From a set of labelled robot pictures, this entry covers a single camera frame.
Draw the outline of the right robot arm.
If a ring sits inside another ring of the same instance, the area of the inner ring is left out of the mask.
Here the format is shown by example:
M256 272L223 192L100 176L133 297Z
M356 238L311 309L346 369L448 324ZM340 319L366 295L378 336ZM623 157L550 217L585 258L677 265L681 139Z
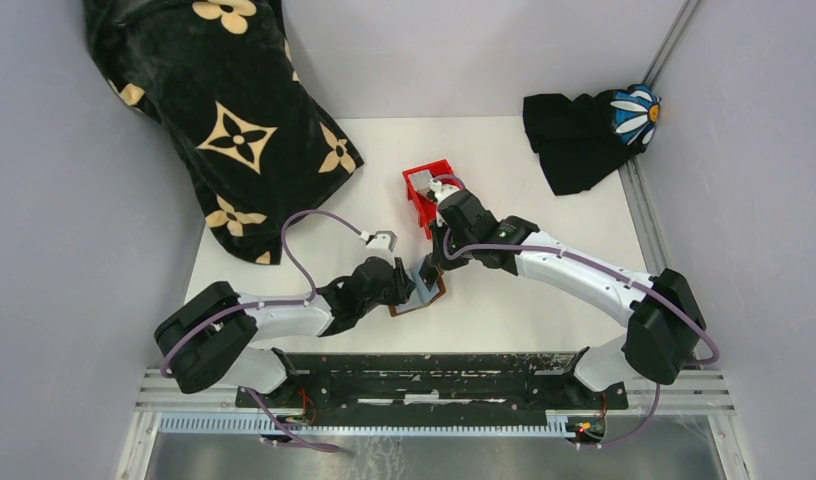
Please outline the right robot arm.
M614 266L520 217L496 219L472 192L453 184L433 180L425 195L436 207L428 261L438 270L477 261L558 288L624 328L615 339L576 354L561 382L569 405L586 408L610 386L636 377L670 385L684 367L699 365L694 357L699 343L713 344L680 273L664 269L651 275Z

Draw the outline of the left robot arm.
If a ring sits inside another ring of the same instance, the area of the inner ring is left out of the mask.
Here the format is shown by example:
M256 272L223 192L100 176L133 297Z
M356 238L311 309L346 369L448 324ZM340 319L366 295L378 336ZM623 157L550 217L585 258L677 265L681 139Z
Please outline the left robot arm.
M289 357L277 348L258 349L256 342L343 333L377 307L406 303L414 289L401 260L379 257L317 288L310 299L241 294L229 282L216 281L155 330L161 374L184 394L234 385L287 406L299 391Z

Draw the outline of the red plastic bin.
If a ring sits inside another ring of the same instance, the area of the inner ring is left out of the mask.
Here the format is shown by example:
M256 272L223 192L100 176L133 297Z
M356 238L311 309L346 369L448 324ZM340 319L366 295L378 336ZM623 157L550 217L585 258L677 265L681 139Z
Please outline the red plastic bin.
M410 186L408 175L418 170L430 170L435 178L441 175L453 175L454 171L446 159L440 159L418 167L413 167L402 171L402 178L405 184L405 194L407 200L414 209L414 216L417 225L422 229L425 237L428 240L432 239L432 233L429 229L429 224L436 217L436 204L431 202L426 195L418 195Z

